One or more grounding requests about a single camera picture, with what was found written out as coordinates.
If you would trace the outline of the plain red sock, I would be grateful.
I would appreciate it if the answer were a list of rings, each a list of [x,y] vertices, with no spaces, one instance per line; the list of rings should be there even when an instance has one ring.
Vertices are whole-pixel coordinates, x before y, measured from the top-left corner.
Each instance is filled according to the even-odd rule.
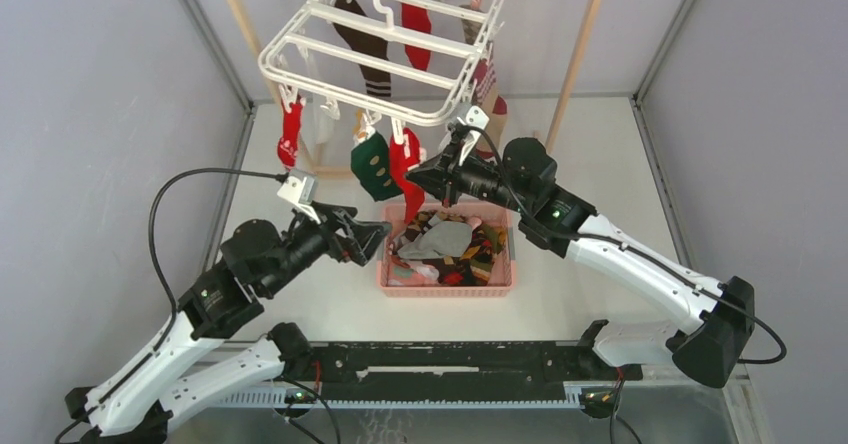
[[[404,201],[404,222],[411,223],[425,202],[425,191],[406,178],[406,173],[422,162],[418,137],[408,128],[403,129],[402,142],[389,144],[390,175],[401,190]]]

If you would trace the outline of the grey long sock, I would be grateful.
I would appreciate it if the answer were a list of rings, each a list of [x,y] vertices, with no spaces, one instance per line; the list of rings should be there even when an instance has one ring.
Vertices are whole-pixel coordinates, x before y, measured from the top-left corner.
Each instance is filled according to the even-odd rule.
[[[472,227],[465,222],[443,221],[399,248],[397,255],[405,260],[461,257],[471,243],[472,234]]]

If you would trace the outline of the green dotted sock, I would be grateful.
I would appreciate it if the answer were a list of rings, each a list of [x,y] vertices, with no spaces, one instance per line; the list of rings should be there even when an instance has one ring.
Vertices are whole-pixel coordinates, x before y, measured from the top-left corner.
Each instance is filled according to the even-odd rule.
[[[354,145],[350,169],[361,187],[376,202],[402,194],[390,173],[388,144],[379,133],[371,134]]]

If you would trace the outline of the pink patterned sock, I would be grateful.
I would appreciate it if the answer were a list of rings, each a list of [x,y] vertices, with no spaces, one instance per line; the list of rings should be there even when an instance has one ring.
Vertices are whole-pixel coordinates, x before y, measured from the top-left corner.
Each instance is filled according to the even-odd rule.
[[[476,216],[459,217],[463,218],[465,220],[465,223],[470,225],[473,230],[483,224],[483,221]],[[416,279],[419,281],[419,283],[423,283],[424,285],[439,285],[436,282],[438,272],[433,266],[430,265],[433,260],[436,259],[405,260],[391,253],[391,262],[396,267],[396,275],[404,279]]]

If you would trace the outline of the red black argyle sock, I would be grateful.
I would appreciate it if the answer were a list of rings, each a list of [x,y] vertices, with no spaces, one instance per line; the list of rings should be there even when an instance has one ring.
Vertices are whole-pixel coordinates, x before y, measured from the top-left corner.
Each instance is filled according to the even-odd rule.
[[[436,282],[441,286],[487,286],[499,255],[491,254],[491,248],[478,226],[473,230],[471,243],[461,257],[436,259],[430,265],[437,270]]]

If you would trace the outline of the red white patterned sock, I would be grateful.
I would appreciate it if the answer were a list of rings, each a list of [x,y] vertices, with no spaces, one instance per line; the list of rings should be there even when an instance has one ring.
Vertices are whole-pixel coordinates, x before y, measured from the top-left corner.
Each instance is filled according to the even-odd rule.
[[[304,100],[300,95],[288,106],[281,106],[282,134],[277,145],[277,156],[287,169],[296,166],[303,108]]]

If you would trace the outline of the wooden hanger stand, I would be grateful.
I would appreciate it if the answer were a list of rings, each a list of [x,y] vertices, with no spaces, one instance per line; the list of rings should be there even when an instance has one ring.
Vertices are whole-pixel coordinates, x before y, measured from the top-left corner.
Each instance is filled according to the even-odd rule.
[[[392,0],[401,5],[432,11],[438,14],[454,17],[458,20],[470,19],[482,23],[477,41],[468,45],[463,41],[436,37],[403,26],[396,19],[392,7],[385,5],[385,0],[357,0],[366,16],[349,13],[336,9],[335,0],[305,0],[293,17],[275,35],[266,46],[259,43],[252,21],[247,15],[242,0],[226,0],[237,24],[245,38],[249,49],[254,54],[262,79],[269,90],[274,102],[280,106],[288,106],[301,91],[318,92],[338,105],[341,102],[356,106],[376,116],[389,116],[402,123],[420,127],[434,127],[444,122],[448,112],[457,109],[462,102],[472,96],[472,72],[481,59],[488,58],[489,44],[493,41],[501,25],[498,16],[503,0]],[[479,5],[481,11],[474,12],[461,8],[463,4]],[[565,107],[570,99],[576,76],[585,53],[591,29],[594,25],[601,0],[589,0],[578,37],[571,55],[571,60],[565,75],[562,91],[552,124],[549,127],[545,144],[552,145],[564,116]],[[341,24],[367,34],[385,39],[388,43],[402,44],[411,48],[429,51],[431,53],[452,56],[461,60],[462,66],[456,77],[450,78],[394,63],[390,60],[376,59],[365,54],[343,49],[327,42],[306,36],[302,32],[304,24],[311,18],[322,19],[328,24]],[[421,113],[410,108],[391,104],[385,100],[343,89],[309,75],[297,74],[289,70],[287,62],[281,56],[281,50],[288,44],[298,49],[304,60],[310,58],[311,52],[334,56],[345,62],[365,65],[389,72],[404,79],[446,90],[447,94],[443,107],[434,113]]]

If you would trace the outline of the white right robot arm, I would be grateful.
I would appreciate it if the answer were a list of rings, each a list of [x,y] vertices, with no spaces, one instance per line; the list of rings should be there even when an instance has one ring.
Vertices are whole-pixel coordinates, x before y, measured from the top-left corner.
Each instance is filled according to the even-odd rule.
[[[616,367],[672,363],[702,385],[726,385],[756,326],[749,282],[697,273],[628,236],[557,184],[557,164],[537,139],[516,138],[486,161],[464,151],[468,133],[453,132],[407,180],[446,206],[468,195],[519,213],[519,231],[537,248],[617,280],[660,312],[660,321],[640,325],[594,322],[590,345],[577,355],[584,376],[602,380]]]

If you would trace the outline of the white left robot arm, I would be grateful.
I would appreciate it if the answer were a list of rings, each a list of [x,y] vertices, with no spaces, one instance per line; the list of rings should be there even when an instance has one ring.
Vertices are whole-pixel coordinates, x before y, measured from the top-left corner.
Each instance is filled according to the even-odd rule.
[[[237,355],[191,373],[261,315],[272,299],[316,261],[368,264],[392,231],[360,221],[353,207],[316,203],[316,218],[297,211],[279,231],[262,219],[239,225],[220,259],[177,300],[172,316],[115,375],[65,397],[70,417],[90,425],[82,443],[163,443],[169,433],[221,399],[263,380],[305,378],[313,349],[294,323],[279,323]]]

